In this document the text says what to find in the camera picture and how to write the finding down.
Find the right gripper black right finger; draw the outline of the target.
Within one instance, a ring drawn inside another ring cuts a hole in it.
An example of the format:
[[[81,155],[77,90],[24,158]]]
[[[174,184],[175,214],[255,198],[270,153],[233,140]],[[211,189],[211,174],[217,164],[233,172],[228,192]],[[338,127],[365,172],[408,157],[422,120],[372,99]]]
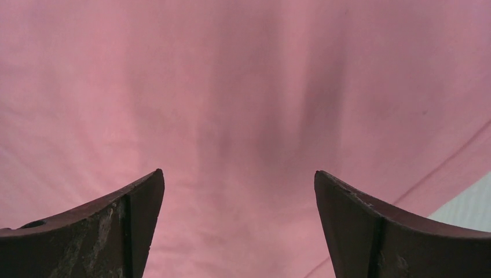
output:
[[[314,190],[336,277],[489,277],[490,233],[410,213],[325,171]]]

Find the pink t shirt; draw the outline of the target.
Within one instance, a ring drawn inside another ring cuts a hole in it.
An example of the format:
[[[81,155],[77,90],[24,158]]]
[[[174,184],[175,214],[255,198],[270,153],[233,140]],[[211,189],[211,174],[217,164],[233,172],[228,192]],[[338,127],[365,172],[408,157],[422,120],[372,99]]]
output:
[[[1,226],[157,168],[145,277],[331,277],[317,170],[420,215],[490,173],[490,2],[2,1]]]

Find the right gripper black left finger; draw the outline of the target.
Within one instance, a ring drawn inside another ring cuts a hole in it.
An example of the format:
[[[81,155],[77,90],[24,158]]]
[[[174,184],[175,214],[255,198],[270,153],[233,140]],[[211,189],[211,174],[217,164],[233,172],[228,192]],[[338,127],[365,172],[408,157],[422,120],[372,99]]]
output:
[[[2,277],[142,277],[164,196],[161,170],[60,214],[1,229]]]

